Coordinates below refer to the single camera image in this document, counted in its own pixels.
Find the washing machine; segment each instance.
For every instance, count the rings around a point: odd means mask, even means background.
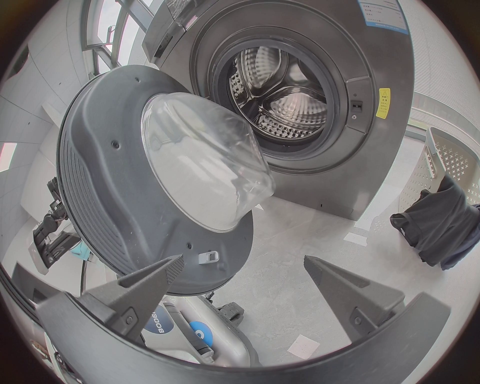
[[[414,81],[396,0],[168,0],[148,60],[246,118],[275,196],[357,220],[402,141]]]

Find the concrete floor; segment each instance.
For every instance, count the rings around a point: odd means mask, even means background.
[[[275,197],[261,203],[262,209],[254,209],[252,253],[232,280],[216,291],[213,300],[216,306],[235,301],[245,309],[239,329],[256,348],[261,364],[301,361],[288,352],[299,335],[319,343],[312,358],[350,344],[303,268],[306,254],[397,288],[405,293],[405,303],[420,292],[433,295],[451,306],[452,314],[437,347],[432,348],[435,351],[427,357],[438,359],[453,341],[480,291],[480,248],[443,272],[440,267],[422,263],[388,222],[389,216],[398,212],[398,195],[423,146],[420,141],[404,138],[385,182],[357,222]],[[416,375],[421,377],[428,364],[428,359],[422,362]]]

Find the blue circle logo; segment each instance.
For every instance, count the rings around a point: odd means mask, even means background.
[[[201,321],[192,321],[190,327],[195,331],[195,334],[204,341],[209,347],[213,344],[213,334],[210,328]]]
[[[156,334],[168,333],[173,329],[173,321],[167,310],[159,305],[148,319],[144,329]]]

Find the white wall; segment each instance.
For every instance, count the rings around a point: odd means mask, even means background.
[[[423,2],[399,2],[412,37],[415,92],[451,107],[480,129],[479,80],[463,50]]]
[[[48,103],[63,116],[88,81],[80,46],[82,3],[60,0],[48,12],[26,41],[30,53],[25,65],[0,89],[0,148],[4,142],[18,143],[10,169],[0,173],[0,261],[30,216],[20,205],[24,185],[53,126],[42,105]],[[43,152],[51,153],[45,147]],[[48,192],[44,178],[30,188]]]

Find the black cloth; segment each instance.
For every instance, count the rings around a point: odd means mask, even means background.
[[[480,204],[474,204],[480,211]],[[480,222],[473,227],[467,237],[462,241],[460,246],[455,250],[454,254],[448,256],[440,262],[440,266],[445,271],[455,266],[460,260],[462,260],[480,241]]]
[[[479,210],[467,203],[463,190],[448,175],[437,192],[423,190],[405,212],[390,216],[390,223],[431,266],[454,254],[479,220]]]

